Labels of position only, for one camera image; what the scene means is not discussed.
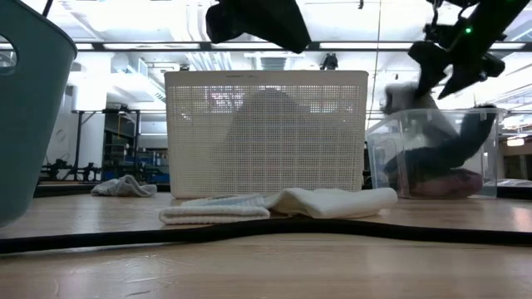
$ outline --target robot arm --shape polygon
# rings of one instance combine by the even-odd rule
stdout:
[[[435,19],[425,27],[426,40],[415,42],[408,52],[421,66],[418,97],[446,76],[443,71],[449,65],[453,65],[453,74],[439,99],[503,72],[505,63],[487,52],[494,42],[504,40],[504,30],[530,0],[447,0],[462,12],[477,5],[468,18],[459,16],[454,26],[436,24],[443,0],[427,1],[435,8]]]
[[[435,18],[426,26],[425,41],[415,42],[408,52],[421,66],[417,97],[445,78],[449,65],[453,65],[453,74],[439,98],[502,73],[505,63],[487,52],[494,42],[504,39],[503,31],[530,0],[446,0],[462,11],[477,5],[468,18],[459,17],[454,26],[436,24],[437,8],[444,0],[427,1],[433,4]],[[206,20],[214,43],[246,32],[300,53],[311,41],[295,0],[219,0],[209,8]]]

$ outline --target red fabric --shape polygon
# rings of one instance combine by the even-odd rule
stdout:
[[[478,193],[484,185],[482,176],[466,169],[457,169],[454,174],[417,183],[410,188],[411,197],[464,198]]]

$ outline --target folded white towel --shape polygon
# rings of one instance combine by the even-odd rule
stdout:
[[[164,208],[159,219],[165,224],[230,223],[269,218],[269,209],[312,218],[360,218],[379,213],[397,202],[393,189],[348,192],[340,189],[285,189],[263,197],[259,194],[190,200]]]

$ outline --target table surface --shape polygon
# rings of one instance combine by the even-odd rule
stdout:
[[[0,238],[167,229],[150,199],[35,199]],[[361,220],[532,232],[532,202],[402,200]],[[1,298],[530,298],[532,250],[333,234],[0,257]]]

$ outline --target blue container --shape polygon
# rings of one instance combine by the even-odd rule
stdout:
[[[32,201],[76,45],[19,0],[0,0],[0,35],[17,53],[15,67],[0,71],[1,227]]]

